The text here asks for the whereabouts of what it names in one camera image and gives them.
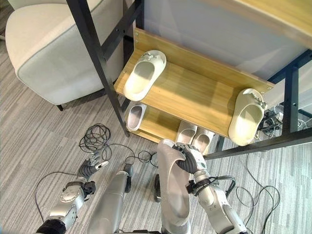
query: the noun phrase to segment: wooden shelf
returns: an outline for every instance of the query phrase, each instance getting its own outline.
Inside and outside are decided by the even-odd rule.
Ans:
[[[140,56],[145,51],[158,49],[165,53],[167,65],[141,102],[222,136],[228,136],[235,100],[241,90],[251,87],[264,93],[273,86],[144,30],[136,29],[135,36],[135,51],[115,83],[116,92],[123,95],[123,87]],[[152,126],[154,122],[158,123],[157,127]],[[153,119],[141,130],[164,138],[167,133],[160,136],[158,130],[162,124]]]
[[[312,49],[311,0],[202,0],[248,17]]]
[[[175,140],[179,125],[178,118],[148,106],[140,129],[132,133],[159,143],[162,139]]]

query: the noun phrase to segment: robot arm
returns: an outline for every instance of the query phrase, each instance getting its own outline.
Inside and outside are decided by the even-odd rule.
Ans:
[[[88,200],[87,196],[96,190],[94,181],[89,181],[89,178],[108,164],[108,161],[97,163],[97,160],[98,154],[95,153],[81,164],[76,180],[67,183],[57,205],[51,210],[49,217],[36,233],[64,234],[74,224],[77,212]]]
[[[197,196],[204,208],[209,222],[218,234],[247,234],[247,229],[236,211],[229,205],[226,195],[207,171],[202,154],[190,145],[177,143],[174,147],[185,156],[185,161],[178,161],[178,166],[193,174],[195,181],[190,181],[187,190]]]

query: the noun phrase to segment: grey carpet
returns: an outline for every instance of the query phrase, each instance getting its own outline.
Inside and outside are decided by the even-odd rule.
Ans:
[[[0,0],[0,35],[5,36],[6,22],[13,12],[12,6],[7,0]]]
[[[75,173],[87,156],[78,147],[86,129],[103,123],[112,131],[110,143],[121,143],[136,153],[145,149],[154,152],[156,144],[131,134],[124,136],[113,108],[106,96],[84,97],[68,103],[60,112],[23,85],[15,76],[5,44],[0,41],[1,86],[1,156],[0,156],[0,223],[2,230],[31,233],[41,225],[35,207],[34,191],[37,182],[49,172]],[[98,172],[96,194],[84,204],[78,219],[68,233],[85,233],[90,215],[114,174],[123,167],[127,150],[113,146],[114,156],[109,166]],[[233,147],[225,141],[224,148]],[[260,187],[244,168],[246,155],[208,160],[212,175],[235,176],[238,186],[256,195]],[[312,144],[271,150],[250,155],[249,168],[263,185],[274,185],[281,192],[281,204],[269,219],[267,233],[311,233],[312,229]],[[132,191],[126,195],[120,228],[124,231],[148,229],[160,231],[160,204],[153,202],[153,179],[156,169],[138,161],[134,164]],[[40,185],[39,206],[44,217],[55,205],[70,175],[52,175]],[[248,197],[240,194],[248,203]],[[229,202],[242,219],[250,209],[242,206],[233,192]],[[264,218],[272,203],[268,195],[261,197],[248,225],[260,233]],[[208,219],[191,197],[192,233],[214,233]]]

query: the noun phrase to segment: chair leg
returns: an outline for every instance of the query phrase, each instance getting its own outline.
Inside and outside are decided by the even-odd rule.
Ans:
[[[62,105],[57,105],[57,107],[58,107],[58,109],[59,109],[60,111],[63,111]]]

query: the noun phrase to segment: black metal frame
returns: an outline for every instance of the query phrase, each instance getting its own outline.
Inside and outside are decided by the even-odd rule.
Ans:
[[[67,3],[121,127],[125,135],[129,137],[130,134],[127,131],[123,113],[130,100],[125,99],[123,104],[120,105],[113,83],[107,79],[105,70],[106,61],[115,51],[134,20],[136,20],[138,28],[144,28],[144,0],[135,0],[102,45],[99,43],[87,1],[67,0]],[[206,155],[205,158],[214,159],[235,156],[311,142],[312,128],[297,131],[298,69],[311,60],[312,51],[307,50],[268,80],[272,83],[278,83],[282,79],[286,79],[282,136],[228,150],[222,150],[224,137],[219,136],[216,152]]]
[[[117,46],[121,42],[125,33],[128,31],[134,20],[136,20],[136,26],[139,28],[144,27],[144,0],[136,0],[131,7],[124,14],[122,19],[116,25],[114,30],[107,37],[103,45],[98,40],[98,35],[92,20],[90,9],[86,0],[66,0],[67,4],[72,12],[80,35],[88,50],[89,56],[93,62],[93,65],[97,71],[97,74],[104,86],[106,94],[113,106],[113,109],[117,115],[117,118],[121,124],[121,127],[127,137],[130,133],[127,130],[126,122],[123,113],[130,101],[125,100],[122,106],[117,97],[117,93],[114,89],[113,82],[107,79],[106,75],[106,61],[110,58],[112,53],[116,50]]]
[[[298,131],[298,69],[312,60],[312,51],[307,50],[277,72],[268,81],[278,83],[285,79],[284,116],[282,135],[259,141],[246,146],[222,150],[222,136],[216,145],[215,153],[208,154],[205,159],[215,159],[235,155],[267,151],[280,147],[292,146],[312,142],[312,128]]]

